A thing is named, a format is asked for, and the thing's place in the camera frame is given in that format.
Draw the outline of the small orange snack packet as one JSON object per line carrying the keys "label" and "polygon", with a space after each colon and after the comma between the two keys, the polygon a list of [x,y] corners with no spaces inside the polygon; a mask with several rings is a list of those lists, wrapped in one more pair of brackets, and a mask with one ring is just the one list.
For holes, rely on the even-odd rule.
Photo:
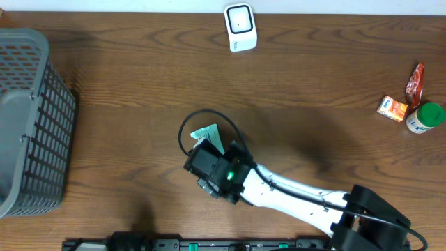
{"label": "small orange snack packet", "polygon": [[405,118],[407,109],[407,104],[398,102],[389,96],[385,96],[376,111],[389,119],[402,122]]}

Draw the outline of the teal wet wipes pack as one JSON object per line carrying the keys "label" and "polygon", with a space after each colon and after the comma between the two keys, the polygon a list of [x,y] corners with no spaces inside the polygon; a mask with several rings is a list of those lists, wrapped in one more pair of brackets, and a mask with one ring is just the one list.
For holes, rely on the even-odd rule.
{"label": "teal wet wipes pack", "polygon": [[221,154],[225,154],[225,150],[220,139],[218,125],[216,123],[191,132],[190,137],[196,139],[198,142],[200,142],[203,138],[206,138]]}

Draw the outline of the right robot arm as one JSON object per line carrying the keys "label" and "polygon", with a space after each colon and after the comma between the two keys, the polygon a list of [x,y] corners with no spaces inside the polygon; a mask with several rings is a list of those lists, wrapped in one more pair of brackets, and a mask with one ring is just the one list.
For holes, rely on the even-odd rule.
{"label": "right robot arm", "polygon": [[243,201],[302,220],[330,237],[334,250],[403,250],[411,222],[369,188],[324,190],[292,181],[256,163],[244,144],[221,152],[204,139],[184,168],[214,198]]}

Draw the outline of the orange chocolate bar wrapper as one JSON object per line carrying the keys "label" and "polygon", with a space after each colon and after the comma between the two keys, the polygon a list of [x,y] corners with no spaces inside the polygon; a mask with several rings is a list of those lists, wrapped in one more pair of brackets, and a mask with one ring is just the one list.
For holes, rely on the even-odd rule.
{"label": "orange chocolate bar wrapper", "polygon": [[420,106],[424,84],[424,63],[420,62],[415,67],[406,85],[406,100],[408,111],[412,112]]}

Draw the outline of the green lid jar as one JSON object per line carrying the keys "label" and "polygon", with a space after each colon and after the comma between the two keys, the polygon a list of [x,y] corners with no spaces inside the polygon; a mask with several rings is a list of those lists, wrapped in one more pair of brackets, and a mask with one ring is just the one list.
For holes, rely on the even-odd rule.
{"label": "green lid jar", "polygon": [[445,121],[445,110],[437,103],[428,102],[417,108],[406,119],[409,131],[425,133]]}

